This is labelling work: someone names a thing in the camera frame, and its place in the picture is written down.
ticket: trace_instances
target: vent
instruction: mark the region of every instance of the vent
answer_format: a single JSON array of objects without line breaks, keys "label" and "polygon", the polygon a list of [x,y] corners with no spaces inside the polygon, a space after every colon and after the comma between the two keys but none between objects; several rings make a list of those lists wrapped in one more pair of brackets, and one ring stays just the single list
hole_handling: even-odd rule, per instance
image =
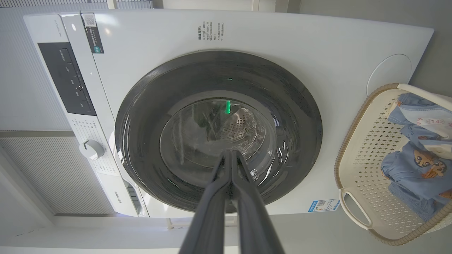
[{"label": "vent", "polygon": [[116,213],[75,137],[5,136],[0,145],[54,213]]},{"label": "vent", "polygon": [[135,188],[128,182],[124,181],[124,184],[127,186],[127,191],[129,192],[130,199],[133,202],[133,205],[135,207],[135,210],[138,214],[140,214],[141,211],[141,204],[140,199],[137,195],[137,192],[135,191]]}]

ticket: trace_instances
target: perforated basket side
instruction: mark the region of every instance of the perforated basket side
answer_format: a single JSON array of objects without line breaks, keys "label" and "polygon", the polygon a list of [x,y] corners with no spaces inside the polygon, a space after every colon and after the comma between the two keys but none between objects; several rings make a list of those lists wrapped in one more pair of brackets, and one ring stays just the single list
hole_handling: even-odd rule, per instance
[{"label": "perforated basket side", "polygon": [[399,133],[401,126],[386,120],[392,102],[405,92],[399,90],[398,85],[380,87],[367,98],[346,135],[334,170],[338,188],[346,188],[353,193],[357,202],[376,222],[369,232],[388,245],[405,244],[452,222],[452,202],[424,223],[387,190],[390,181],[381,175],[383,158],[403,143]]}]

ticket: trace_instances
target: white washing machine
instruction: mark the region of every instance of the white washing machine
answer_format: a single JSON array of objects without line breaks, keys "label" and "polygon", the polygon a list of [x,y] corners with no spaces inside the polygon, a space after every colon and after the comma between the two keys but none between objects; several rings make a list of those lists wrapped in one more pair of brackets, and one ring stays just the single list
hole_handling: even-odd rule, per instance
[{"label": "white washing machine", "polygon": [[112,206],[151,217],[192,216],[223,149],[242,152],[269,214],[337,209],[351,121],[375,88],[410,80],[433,33],[206,10],[24,19]]}]

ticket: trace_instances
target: black display panel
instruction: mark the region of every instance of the black display panel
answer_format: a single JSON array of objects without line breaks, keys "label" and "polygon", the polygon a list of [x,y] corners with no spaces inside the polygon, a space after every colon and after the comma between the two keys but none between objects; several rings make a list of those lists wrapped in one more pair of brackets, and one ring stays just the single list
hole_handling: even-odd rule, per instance
[{"label": "black display panel", "polygon": [[68,113],[95,116],[79,66],[69,42],[38,43]]}]

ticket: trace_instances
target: floor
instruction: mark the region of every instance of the floor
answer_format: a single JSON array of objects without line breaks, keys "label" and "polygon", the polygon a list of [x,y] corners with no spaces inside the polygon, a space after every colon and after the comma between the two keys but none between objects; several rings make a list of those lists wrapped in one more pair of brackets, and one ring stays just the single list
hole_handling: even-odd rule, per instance
[{"label": "floor", "polygon": [[435,29],[410,84],[452,97],[452,1],[450,0],[301,0],[288,12],[368,19]]}]

